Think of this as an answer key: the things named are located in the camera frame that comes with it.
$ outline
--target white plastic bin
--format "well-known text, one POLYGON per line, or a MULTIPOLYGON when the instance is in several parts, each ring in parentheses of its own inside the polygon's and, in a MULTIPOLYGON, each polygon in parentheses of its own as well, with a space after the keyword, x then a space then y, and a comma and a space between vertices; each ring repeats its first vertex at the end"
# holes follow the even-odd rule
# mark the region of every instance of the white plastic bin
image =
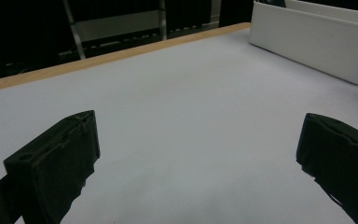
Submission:
POLYGON ((358 84, 358 11, 286 0, 255 2, 250 42, 358 84))

